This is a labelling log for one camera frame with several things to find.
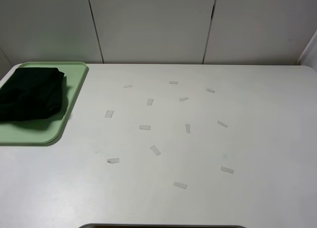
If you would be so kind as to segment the clear tape front left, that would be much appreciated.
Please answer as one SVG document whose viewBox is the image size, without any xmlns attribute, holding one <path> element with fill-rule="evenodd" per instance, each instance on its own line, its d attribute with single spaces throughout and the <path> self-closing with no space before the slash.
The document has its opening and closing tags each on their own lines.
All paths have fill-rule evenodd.
<svg viewBox="0 0 317 228">
<path fill-rule="evenodd" d="M 107 162 L 109 164 L 115 164 L 115 163 L 119 163 L 120 159 L 119 158 L 112 158 L 112 159 L 107 159 Z"/>
</svg>

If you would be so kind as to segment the clear tape table centre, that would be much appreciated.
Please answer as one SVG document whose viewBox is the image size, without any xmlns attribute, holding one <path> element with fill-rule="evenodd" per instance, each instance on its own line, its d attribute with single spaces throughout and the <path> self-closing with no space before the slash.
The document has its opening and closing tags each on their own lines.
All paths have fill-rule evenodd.
<svg viewBox="0 0 317 228">
<path fill-rule="evenodd" d="M 141 130 L 150 130 L 151 126 L 150 125 L 140 125 Z"/>
</svg>

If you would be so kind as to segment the clear tape lower centre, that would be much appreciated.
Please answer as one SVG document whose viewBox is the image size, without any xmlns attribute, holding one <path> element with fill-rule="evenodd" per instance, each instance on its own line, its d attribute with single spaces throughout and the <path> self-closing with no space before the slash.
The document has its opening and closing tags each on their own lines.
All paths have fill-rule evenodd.
<svg viewBox="0 0 317 228">
<path fill-rule="evenodd" d="M 156 156 L 161 154 L 160 150 L 155 145 L 151 146 L 150 149 Z"/>
</svg>

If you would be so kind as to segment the clear tape right middle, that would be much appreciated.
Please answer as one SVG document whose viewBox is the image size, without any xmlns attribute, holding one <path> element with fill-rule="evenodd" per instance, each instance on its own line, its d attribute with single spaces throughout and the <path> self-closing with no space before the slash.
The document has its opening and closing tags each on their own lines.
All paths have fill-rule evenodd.
<svg viewBox="0 0 317 228">
<path fill-rule="evenodd" d="M 220 124 L 220 125 L 222 125 L 222 126 L 224 126 L 224 127 L 226 127 L 226 128 L 228 127 L 227 124 L 225 124 L 225 123 L 223 123 L 223 122 L 221 122 L 221 121 L 219 121 L 219 120 L 217 121 L 217 123 Z"/>
</svg>

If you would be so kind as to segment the clear tape left middle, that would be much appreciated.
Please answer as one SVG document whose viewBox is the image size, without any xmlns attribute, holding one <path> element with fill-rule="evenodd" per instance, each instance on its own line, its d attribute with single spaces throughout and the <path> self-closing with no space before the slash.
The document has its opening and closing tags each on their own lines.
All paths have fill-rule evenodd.
<svg viewBox="0 0 317 228">
<path fill-rule="evenodd" d="M 114 111 L 111 110 L 107 110 L 106 114 L 105 114 L 105 118 L 112 118 Z"/>
</svg>

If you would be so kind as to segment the clear tape front right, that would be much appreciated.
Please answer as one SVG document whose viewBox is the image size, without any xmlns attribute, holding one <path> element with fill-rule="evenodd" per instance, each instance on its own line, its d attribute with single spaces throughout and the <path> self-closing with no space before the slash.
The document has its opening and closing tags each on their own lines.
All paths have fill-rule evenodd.
<svg viewBox="0 0 317 228">
<path fill-rule="evenodd" d="M 223 166 L 221 166 L 220 170 L 223 171 L 223 172 L 231 173 L 231 174 L 234 173 L 233 169 L 229 169 L 229 168 L 226 168 L 226 167 L 223 167 Z"/>
</svg>

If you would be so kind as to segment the clear tape upper middle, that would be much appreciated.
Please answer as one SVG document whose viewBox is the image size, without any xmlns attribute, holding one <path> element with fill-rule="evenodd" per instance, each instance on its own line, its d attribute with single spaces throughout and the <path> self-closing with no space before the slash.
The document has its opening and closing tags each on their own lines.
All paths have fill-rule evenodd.
<svg viewBox="0 0 317 228">
<path fill-rule="evenodd" d="M 148 99 L 147 105 L 151 106 L 153 104 L 153 101 L 154 101 L 153 99 Z"/>
</svg>

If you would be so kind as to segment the clear tape centre right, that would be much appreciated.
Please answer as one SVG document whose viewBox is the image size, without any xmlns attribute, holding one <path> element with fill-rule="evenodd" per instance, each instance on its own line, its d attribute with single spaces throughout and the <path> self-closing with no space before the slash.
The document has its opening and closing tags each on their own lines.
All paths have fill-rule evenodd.
<svg viewBox="0 0 317 228">
<path fill-rule="evenodd" d="M 190 124 L 185 124 L 185 127 L 186 127 L 186 132 L 187 132 L 187 133 L 191 133 L 191 126 L 190 126 Z"/>
</svg>

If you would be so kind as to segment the green plastic tray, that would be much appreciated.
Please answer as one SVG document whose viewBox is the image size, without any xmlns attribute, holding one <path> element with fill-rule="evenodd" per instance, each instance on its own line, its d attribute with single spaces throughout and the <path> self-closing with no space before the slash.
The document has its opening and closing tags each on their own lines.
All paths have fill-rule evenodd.
<svg viewBox="0 0 317 228">
<path fill-rule="evenodd" d="M 14 66 L 0 84 L 3 85 L 17 68 L 28 67 L 56 67 L 64 73 L 62 109 L 48 119 L 1 123 L 2 146 L 43 146 L 56 141 L 64 131 L 89 70 L 83 62 L 25 62 Z"/>
</svg>

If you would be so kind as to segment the black short sleeve shirt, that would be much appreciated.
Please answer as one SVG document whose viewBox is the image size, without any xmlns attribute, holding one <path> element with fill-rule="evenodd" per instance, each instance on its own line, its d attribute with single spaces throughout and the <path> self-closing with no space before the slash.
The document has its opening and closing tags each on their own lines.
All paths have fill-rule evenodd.
<svg viewBox="0 0 317 228">
<path fill-rule="evenodd" d="M 18 68 L 0 88 L 0 121 L 47 119 L 62 109 L 64 73 L 55 67 Z"/>
</svg>

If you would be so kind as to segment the clear tape front centre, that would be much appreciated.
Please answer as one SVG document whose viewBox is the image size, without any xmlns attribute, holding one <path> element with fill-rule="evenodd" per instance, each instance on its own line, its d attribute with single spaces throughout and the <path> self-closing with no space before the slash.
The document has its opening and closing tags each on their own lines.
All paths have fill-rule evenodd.
<svg viewBox="0 0 317 228">
<path fill-rule="evenodd" d="M 186 189 L 187 188 L 187 185 L 186 184 L 183 184 L 183 183 L 179 183 L 179 182 L 174 182 L 173 185 L 175 187 L 179 187 L 179 188 L 182 188 L 182 189 Z"/>
</svg>

